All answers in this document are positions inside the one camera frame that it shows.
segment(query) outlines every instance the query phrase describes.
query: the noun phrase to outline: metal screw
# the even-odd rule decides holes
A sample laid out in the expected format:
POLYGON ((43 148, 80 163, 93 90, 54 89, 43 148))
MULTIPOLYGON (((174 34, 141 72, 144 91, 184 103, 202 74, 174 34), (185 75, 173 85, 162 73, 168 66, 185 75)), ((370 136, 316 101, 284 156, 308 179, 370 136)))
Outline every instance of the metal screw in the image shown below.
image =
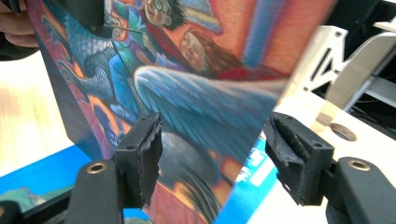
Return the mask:
POLYGON ((95 164, 90 165, 90 166, 87 168, 87 172, 88 172, 89 174, 94 175, 94 174, 97 174, 97 173, 101 173, 101 172, 104 171, 106 168, 107 168, 107 166, 106 166, 104 163, 97 162, 97 163, 95 163, 95 164))
POLYGON ((371 169, 370 166, 363 161, 349 161, 348 164, 350 167, 361 171, 369 171, 371 169))
POLYGON ((2 217, 5 212, 6 210, 4 209, 4 207, 0 207, 0 217, 2 217))

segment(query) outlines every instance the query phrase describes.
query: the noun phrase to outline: black bracket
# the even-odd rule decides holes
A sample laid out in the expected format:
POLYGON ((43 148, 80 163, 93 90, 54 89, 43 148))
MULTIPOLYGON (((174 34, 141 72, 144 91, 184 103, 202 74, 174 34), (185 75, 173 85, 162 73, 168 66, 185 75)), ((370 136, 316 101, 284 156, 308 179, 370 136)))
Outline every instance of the black bracket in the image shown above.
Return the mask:
POLYGON ((122 223, 122 208, 150 205, 163 153, 161 127, 159 114, 139 120, 112 160, 84 165, 73 190, 23 214, 17 203, 0 202, 0 223, 122 223))
POLYGON ((264 127, 277 178, 301 205, 329 201, 330 223, 394 223, 396 190, 373 164, 332 159, 334 148, 297 119, 274 113, 264 127))
MULTIPOLYGON (((19 0, 1 0, 1 2, 15 14, 21 14, 19 0)), ((105 26, 104 0, 52 0, 67 14, 76 19, 94 35, 111 38, 113 29, 105 26)))

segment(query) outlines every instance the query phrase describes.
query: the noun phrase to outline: white surface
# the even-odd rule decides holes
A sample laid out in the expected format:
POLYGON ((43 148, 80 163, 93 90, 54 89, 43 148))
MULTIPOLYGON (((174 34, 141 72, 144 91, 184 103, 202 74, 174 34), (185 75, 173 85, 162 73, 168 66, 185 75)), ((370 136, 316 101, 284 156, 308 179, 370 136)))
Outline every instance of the white surface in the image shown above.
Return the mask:
POLYGON ((72 146, 38 52, 0 62, 0 176, 72 146))
MULTIPOLYGON (((295 92, 280 101, 276 111, 291 115, 309 127, 320 137, 334 146, 333 158, 355 157, 376 165, 389 181, 396 186, 396 142, 377 130, 351 117, 346 112, 331 105, 308 91, 295 92), (318 121, 326 114, 329 125, 318 121), (347 127, 356 135, 355 141, 347 141, 337 136, 330 127, 336 123, 347 127)), ((299 206, 277 181, 266 199, 254 213, 249 223, 328 223, 325 210, 327 200, 322 206, 299 206)))

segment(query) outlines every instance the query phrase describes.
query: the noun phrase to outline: book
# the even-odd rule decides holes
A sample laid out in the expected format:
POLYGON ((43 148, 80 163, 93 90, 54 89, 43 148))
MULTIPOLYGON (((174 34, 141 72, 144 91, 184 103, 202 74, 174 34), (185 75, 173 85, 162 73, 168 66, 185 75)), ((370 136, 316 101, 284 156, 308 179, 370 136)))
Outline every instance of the book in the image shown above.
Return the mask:
POLYGON ((160 113, 160 177, 144 211, 211 223, 333 1, 106 0, 103 25, 82 19, 95 8, 26 4, 69 138, 109 159, 160 113))

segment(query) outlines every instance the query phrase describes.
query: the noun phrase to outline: finger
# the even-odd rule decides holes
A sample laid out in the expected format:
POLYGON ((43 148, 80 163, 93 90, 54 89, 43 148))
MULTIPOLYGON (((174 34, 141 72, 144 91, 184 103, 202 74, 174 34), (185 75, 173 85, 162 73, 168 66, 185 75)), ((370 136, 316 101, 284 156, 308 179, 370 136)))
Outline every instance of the finger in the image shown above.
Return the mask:
POLYGON ((145 43, 147 43, 149 41, 149 37, 146 34, 143 35, 143 41, 145 43))
POLYGON ((146 39, 146 45, 148 48, 151 48, 151 41, 149 40, 149 37, 146 39))
POLYGON ((38 43, 35 35, 11 35, 5 34, 6 40, 14 45, 26 47, 26 48, 37 48, 38 43))
POLYGON ((21 15, 0 13, 0 32, 12 35, 31 35, 34 30, 27 13, 21 15))
POLYGON ((136 56, 138 58, 140 58, 142 56, 142 51, 140 51, 139 49, 136 51, 136 56))

